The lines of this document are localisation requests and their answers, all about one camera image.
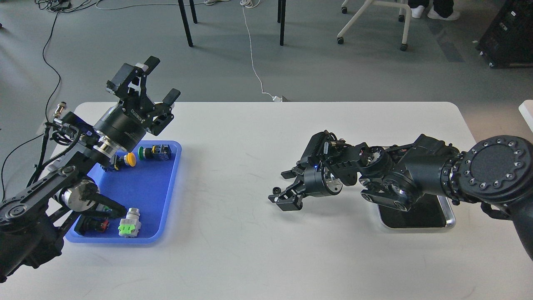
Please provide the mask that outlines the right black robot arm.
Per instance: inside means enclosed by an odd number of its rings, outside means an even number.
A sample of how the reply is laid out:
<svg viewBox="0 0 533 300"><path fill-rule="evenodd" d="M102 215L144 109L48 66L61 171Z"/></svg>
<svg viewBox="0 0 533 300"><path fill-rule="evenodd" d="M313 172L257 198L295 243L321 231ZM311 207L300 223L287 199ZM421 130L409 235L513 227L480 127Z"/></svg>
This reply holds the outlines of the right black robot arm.
<svg viewBox="0 0 533 300"><path fill-rule="evenodd" d="M402 212L426 194L453 205L480 203L489 217L513 222L532 256L532 144L521 137L497 135L460 151L423 134L411 144L382 147L350 145L322 131L281 176L293 184L274 187L268 198L282 211L300 210L307 196L337 195L356 183L365 200Z"/></svg>

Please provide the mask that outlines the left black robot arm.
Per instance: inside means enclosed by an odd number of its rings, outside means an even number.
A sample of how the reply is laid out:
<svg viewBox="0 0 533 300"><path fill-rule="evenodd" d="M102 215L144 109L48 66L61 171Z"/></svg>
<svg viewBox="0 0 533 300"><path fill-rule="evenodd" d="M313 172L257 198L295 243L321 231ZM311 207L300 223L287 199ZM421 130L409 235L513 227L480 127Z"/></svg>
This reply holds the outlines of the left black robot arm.
<svg viewBox="0 0 533 300"><path fill-rule="evenodd" d="M69 137L69 145L48 161L40 160L27 187L1 201L2 283L22 265L38 268L61 255L63 238L78 216L126 215L126 207L101 195L88 173L95 165L108 166L117 152L131 152L146 133L159 135L173 120L180 91L171 89L155 104L145 89L159 63L151 56L144 63L122 65L106 86L119 100L95 125L73 112L64 115L65 103L58 105L44 138L57 133Z"/></svg>

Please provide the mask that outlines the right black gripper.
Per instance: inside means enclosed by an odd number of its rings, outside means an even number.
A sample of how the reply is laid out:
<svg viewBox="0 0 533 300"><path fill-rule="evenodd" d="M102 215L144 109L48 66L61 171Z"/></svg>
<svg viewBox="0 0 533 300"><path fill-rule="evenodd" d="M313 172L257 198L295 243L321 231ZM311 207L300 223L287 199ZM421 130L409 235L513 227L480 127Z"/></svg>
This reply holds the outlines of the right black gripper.
<svg viewBox="0 0 533 300"><path fill-rule="evenodd" d="M284 179L296 178L303 185L290 185L279 195L269 195L268 199L282 211L301 210L305 196L330 196L341 192L343 183L327 167L292 168L281 172Z"/></svg>

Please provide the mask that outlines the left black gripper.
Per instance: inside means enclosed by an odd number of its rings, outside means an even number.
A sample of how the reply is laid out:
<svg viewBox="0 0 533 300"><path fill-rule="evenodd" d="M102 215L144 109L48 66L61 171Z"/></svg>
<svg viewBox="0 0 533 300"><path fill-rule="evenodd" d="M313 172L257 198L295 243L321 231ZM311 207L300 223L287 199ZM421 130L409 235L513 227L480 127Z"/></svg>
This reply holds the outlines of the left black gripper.
<svg viewBox="0 0 533 300"><path fill-rule="evenodd" d="M181 91L171 89L160 104L146 94L147 76L159 63L154 56L134 66L124 63L106 83L106 91L119 101L100 118L95 130L126 150L133 150L146 133L159 135L174 118L172 108Z"/></svg>

